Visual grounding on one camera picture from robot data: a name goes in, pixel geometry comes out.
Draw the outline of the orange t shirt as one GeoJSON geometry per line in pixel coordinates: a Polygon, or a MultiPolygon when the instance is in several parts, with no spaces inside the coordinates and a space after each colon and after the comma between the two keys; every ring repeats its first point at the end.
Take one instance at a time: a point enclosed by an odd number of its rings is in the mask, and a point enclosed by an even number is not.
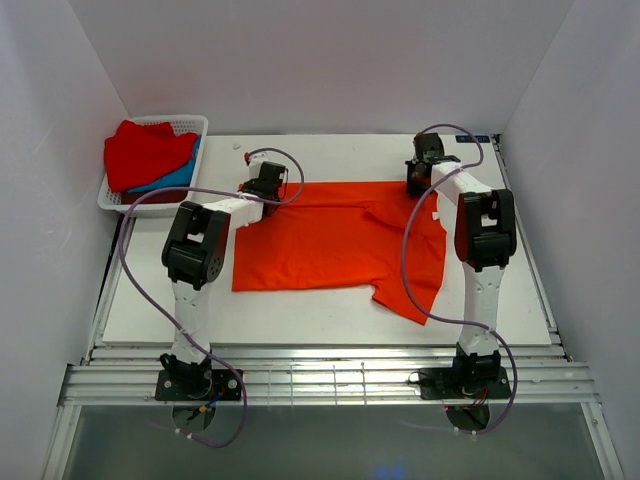
{"type": "Polygon", "coordinates": [[[425,324],[443,283],[447,233],[438,196],[400,181],[307,183],[298,198],[235,234],[235,292],[351,288],[425,324]]]}

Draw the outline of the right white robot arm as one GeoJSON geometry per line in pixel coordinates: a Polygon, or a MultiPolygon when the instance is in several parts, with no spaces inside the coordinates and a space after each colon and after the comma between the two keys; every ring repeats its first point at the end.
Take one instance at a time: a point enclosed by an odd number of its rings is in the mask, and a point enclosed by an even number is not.
{"type": "Polygon", "coordinates": [[[501,281],[517,248],[514,197],[476,179],[445,153],[436,133],[418,133],[414,157],[406,162],[406,193],[433,191],[456,208],[454,250],[465,281],[461,333],[450,367],[423,368],[417,383],[424,399],[506,398],[511,390],[495,336],[501,281]]]}

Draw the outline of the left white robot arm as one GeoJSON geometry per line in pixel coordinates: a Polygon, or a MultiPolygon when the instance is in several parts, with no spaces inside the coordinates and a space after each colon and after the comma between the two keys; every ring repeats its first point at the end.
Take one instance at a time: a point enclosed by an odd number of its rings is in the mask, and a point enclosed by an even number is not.
{"type": "Polygon", "coordinates": [[[161,261],[167,268],[179,323],[171,350],[160,357],[159,398],[200,400],[213,391],[209,300],[224,266],[229,235],[271,214],[281,200],[288,169],[268,160],[249,160],[250,178],[237,197],[208,204],[183,202],[170,228],[161,261]]]}

